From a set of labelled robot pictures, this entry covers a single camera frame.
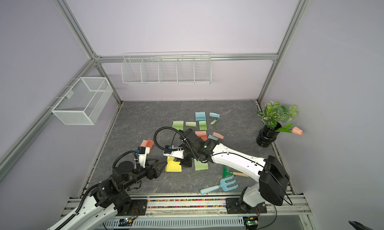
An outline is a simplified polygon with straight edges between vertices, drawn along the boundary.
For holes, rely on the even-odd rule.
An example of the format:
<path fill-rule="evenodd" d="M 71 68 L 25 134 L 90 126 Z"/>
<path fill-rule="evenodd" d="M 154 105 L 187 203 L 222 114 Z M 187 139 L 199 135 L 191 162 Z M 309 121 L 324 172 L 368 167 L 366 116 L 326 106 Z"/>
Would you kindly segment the salmon memo pad front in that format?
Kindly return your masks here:
<path fill-rule="evenodd" d="M 206 141 L 208 139 L 207 131 L 195 131 L 195 134 L 203 141 Z"/>

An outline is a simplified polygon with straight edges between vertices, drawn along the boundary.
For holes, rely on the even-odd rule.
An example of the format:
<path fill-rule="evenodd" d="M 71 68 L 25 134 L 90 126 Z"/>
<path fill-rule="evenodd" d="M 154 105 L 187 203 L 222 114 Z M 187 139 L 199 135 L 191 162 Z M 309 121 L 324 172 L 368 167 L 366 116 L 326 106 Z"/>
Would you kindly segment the torn light blue page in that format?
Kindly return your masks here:
<path fill-rule="evenodd" d="M 219 140 L 219 138 L 217 138 L 217 137 L 215 137 L 213 135 L 209 135 L 208 139 L 213 140 L 213 141 L 218 141 Z"/>
<path fill-rule="evenodd" d="M 219 119 L 220 115 L 217 113 L 210 113 L 210 117 Z"/>

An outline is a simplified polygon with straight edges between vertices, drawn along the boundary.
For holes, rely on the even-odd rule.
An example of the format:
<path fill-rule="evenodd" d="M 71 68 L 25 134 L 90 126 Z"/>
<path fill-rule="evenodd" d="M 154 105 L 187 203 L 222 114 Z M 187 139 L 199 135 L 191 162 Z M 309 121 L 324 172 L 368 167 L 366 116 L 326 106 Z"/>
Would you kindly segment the light green memo pad small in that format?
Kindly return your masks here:
<path fill-rule="evenodd" d="M 200 131 L 206 131 L 208 129 L 206 121 L 199 121 L 199 129 Z"/>

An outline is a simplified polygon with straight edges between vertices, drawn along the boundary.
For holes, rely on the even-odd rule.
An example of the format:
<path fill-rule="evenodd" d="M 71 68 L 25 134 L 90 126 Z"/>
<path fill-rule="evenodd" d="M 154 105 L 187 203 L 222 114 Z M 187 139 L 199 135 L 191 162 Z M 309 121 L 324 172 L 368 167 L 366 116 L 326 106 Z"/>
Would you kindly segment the torn salmon page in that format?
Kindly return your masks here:
<path fill-rule="evenodd" d="M 216 132 L 213 133 L 213 136 L 216 137 L 216 138 L 218 138 L 218 139 L 222 139 L 222 140 L 224 139 L 224 136 L 223 136 L 223 135 L 221 135 L 221 134 L 219 134 L 219 133 L 216 133 Z"/>

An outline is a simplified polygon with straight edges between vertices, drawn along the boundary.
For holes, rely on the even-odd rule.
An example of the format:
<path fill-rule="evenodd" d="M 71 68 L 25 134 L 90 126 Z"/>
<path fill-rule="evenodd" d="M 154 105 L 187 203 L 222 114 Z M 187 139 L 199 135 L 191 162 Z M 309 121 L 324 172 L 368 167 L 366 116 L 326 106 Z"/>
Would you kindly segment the yellow memo pad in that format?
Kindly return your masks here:
<path fill-rule="evenodd" d="M 180 162 L 175 161 L 174 157 L 168 157 L 165 170 L 167 173 L 181 173 L 182 166 L 180 165 Z"/>

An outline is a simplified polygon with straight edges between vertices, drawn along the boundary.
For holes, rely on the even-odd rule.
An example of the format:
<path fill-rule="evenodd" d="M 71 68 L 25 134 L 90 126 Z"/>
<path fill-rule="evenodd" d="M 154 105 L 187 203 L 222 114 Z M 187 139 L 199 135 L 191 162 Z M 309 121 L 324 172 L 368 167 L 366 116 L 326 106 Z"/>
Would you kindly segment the light blue memo pad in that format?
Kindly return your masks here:
<path fill-rule="evenodd" d="M 195 119 L 196 121 L 205 121 L 206 118 L 206 112 L 195 112 Z"/>

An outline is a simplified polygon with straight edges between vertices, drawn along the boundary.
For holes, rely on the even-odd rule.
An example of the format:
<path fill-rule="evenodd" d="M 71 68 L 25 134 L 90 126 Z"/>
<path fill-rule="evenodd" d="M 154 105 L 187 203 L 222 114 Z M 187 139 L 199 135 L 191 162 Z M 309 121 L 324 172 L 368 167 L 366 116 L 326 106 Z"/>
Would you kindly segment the red memo pad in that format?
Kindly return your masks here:
<path fill-rule="evenodd" d="M 152 148 L 154 145 L 154 141 L 153 140 L 143 140 L 140 147 L 146 147 L 146 148 Z"/>

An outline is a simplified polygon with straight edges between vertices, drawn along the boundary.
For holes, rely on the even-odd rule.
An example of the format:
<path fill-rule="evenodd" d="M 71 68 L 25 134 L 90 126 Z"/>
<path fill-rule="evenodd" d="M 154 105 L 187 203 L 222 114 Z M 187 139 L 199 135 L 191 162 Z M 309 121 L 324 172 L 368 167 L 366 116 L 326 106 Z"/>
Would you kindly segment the light green memo pad front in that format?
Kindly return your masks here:
<path fill-rule="evenodd" d="M 176 130 L 184 130 L 184 121 L 173 121 L 172 127 Z"/>

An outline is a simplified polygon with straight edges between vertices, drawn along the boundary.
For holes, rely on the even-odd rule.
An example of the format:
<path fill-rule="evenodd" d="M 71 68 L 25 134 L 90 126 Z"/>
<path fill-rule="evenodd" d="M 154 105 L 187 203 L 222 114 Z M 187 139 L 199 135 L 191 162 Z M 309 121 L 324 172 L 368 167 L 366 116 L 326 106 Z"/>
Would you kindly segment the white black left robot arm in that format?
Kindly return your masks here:
<path fill-rule="evenodd" d="M 121 162 L 113 167 L 110 177 L 86 191 L 77 208 L 49 229 L 93 230 L 117 215 L 139 215 L 140 210 L 133 204 L 129 191 L 143 179 L 157 179 L 166 164 L 166 160 L 149 159 L 143 168 L 130 161 Z"/>

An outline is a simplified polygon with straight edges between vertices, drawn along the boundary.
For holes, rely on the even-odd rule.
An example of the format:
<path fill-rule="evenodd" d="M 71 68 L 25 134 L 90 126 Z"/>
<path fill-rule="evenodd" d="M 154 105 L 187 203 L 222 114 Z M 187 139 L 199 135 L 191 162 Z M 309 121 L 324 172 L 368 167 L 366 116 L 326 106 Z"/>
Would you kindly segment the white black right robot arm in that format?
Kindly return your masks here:
<path fill-rule="evenodd" d="M 180 137 L 182 146 L 161 146 L 157 141 L 157 135 L 164 130 L 175 132 Z M 274 156 L 265 158 L 253 157 L 239 151 L 235 151 L 220 143 L 218 138 L 203 140 L 192 129 L 186 131 L 172 127 L 161 127 L 154 133 L 155 145 L 164 151 L 164 155 L 179 160 L 201 163 L 214 163 L 237 170 L 256 183 L 246 187 L 238 201 L 240 206 L 255 208 L 257 205 L 268 202 L 275 206 L 282 206 L 287 196 L 287 187 L 290 177 Z"/>

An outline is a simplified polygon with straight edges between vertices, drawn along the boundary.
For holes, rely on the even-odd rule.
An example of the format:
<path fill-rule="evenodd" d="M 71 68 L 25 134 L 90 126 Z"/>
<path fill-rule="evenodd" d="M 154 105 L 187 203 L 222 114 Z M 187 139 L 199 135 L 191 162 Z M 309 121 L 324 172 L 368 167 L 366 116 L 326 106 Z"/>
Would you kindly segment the green toy rake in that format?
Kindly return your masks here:
<path fill-rule="evenodd" d="M 226 166 L 223 166 L 223 178 L 227 178 L 229 176 L 241 176 L 249 178 L 248 175 L 241 173 L 241 172 L 231 172 Z"/>

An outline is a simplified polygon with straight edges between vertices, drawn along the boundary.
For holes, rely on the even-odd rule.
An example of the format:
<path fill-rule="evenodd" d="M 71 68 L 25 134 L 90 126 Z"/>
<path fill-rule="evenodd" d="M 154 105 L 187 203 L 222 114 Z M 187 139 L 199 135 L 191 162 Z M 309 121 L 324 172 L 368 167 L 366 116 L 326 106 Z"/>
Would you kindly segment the light blue toy fork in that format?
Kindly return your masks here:
<path fill-rule="evenodd" d="M 220 184 L 208 188 L 204 188 L 200 190 L 201 195 L 205 195 L 211 192 L 214 192 L 218 189 L 222 189 L 224 192 L 229 192 L 232 190 L 236 190 L 239 187 L 237 181 L 235 180 L 235 176 L 231 175 L 227 178 L 221 179 Z"/>

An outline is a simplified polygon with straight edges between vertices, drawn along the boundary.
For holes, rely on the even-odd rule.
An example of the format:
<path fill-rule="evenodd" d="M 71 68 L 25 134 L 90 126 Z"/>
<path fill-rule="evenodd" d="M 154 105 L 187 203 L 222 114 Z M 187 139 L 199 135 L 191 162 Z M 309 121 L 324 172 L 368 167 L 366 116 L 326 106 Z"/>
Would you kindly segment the black plant pot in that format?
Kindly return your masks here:
<path fill-rule="evenodd" d="M 259 134 L 256 138 L 257 144 L 262 148 L 267 148 L 270 146 L 276 139 L 280 132 L 277 132 L 277 129 L 281 128 L 282 125 L 278 123 L 276 127 L 271 130 L 267 127 L 267 125 L 264 125 L 264 127 L 259 131 Z"/>

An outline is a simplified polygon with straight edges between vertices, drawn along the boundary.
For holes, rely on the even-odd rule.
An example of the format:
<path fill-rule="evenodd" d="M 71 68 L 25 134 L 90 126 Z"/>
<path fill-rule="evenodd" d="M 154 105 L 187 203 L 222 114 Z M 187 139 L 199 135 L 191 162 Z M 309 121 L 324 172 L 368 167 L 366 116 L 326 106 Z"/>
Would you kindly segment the green artificial plant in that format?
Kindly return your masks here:
<path fill-rule="evenodd" d="M 278 123 L 288 123 L 298 115 L 297 105 L 282 105 L 279 102 L 270 101 L 265 104 L 263 111 L 258 111 L 258 116 L 261 118 L 264 125 L 274 130 Z"/>

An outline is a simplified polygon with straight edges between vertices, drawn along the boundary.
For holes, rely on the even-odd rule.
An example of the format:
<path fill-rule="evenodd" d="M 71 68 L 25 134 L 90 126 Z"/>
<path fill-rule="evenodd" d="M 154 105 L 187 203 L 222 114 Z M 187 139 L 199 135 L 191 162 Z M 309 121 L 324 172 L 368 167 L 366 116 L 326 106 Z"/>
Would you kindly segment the pink artificial tulip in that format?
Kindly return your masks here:
<path fill-rule="evenodd" d="M 303 135 L 303 131 L 298 127 L 293 127 L 294 123 L 290 123 L 284 127 L 280 127 L 275 132 L 277 133 L 293 133 L 295 135 L 301 136 Z"/>

